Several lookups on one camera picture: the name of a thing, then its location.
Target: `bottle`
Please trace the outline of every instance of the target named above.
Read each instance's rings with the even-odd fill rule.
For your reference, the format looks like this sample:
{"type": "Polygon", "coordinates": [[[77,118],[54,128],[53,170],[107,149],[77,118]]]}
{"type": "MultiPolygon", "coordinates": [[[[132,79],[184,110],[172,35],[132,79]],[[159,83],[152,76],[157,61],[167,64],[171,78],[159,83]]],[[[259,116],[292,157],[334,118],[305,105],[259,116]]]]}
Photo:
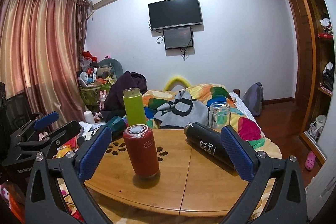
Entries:
{"type": "Polygon", "coordinates": [[[124,90],[124,105],[128,126],[146,124],[145,109],[143,108],[142,94],[139,88],[124,90]]]}
{"type": "Polygon", "coordinates": [[[184,128],[184,134],[191,143],[231,168],[235,168],[221,143],[221,135],[218,132],[198,122],[191,122],[184,128]]]}
{"type": "Polygon", "coordinates": [[[126,128],[123,137],[134,172],[142,178],[155,176],[159,161],[152,129],[146,124],[136,124],[126,128]]]}

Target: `gray backpack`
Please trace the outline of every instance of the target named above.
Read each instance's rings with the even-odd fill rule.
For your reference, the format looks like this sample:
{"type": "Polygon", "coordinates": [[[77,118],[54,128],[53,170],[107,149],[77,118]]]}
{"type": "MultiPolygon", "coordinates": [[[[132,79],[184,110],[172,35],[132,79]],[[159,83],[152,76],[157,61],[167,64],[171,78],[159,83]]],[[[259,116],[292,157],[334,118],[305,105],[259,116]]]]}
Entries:
{"type": "Polygon", "coordinates": [[[259,116],[263,108],[263,86],[260,82],[250,86],[243,97],[243,103],[247,106],[252,115],[259,116]]]}

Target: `pink bunny toy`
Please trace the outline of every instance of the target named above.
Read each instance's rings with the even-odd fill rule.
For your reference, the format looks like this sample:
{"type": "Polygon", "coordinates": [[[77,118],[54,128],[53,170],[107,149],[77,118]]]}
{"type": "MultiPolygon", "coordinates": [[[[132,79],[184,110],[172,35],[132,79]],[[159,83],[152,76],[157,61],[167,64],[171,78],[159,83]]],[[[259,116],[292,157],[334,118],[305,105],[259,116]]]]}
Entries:
{"type": "Polygon", "coordinates": [[[100,91],[100,97],[99,97],[99,109],[102,110],[104,108],[104,103],[107,98],[106,90],[104,90],[104,93],[100,91]]]}

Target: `television screen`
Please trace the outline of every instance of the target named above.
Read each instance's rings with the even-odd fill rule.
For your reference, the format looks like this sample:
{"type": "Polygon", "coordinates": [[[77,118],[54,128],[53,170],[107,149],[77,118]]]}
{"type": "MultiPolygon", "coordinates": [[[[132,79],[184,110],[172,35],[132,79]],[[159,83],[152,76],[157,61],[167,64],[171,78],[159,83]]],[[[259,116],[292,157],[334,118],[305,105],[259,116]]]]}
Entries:
{"type": "Polygon", "coordinates": [[[193,47],[191,27],[179,27],[163,30],[166,50],[171,48],[193,47]]]}
{"type": "Polygon", "coordinates": [[[148,8],[152,30],[202,24],[198,0],[164,0],[148,8]]]}

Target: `thermos rim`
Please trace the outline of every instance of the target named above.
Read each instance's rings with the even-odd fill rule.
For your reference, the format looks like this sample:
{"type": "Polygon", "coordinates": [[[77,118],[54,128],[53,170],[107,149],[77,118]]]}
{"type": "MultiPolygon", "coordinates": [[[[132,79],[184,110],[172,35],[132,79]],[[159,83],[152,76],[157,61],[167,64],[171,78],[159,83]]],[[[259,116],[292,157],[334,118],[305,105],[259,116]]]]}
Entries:
{"type": "Polygon", "coordinates": [[[195,122],[190,122],[190,123],[188,123],[188,124],[185,126],[185,128],[184,128],[184,134],[185,134],[185,135],[187,135],[187,131],[188,131],[189,127],[190,127],[193,123],[195,123],[195,122]]]}

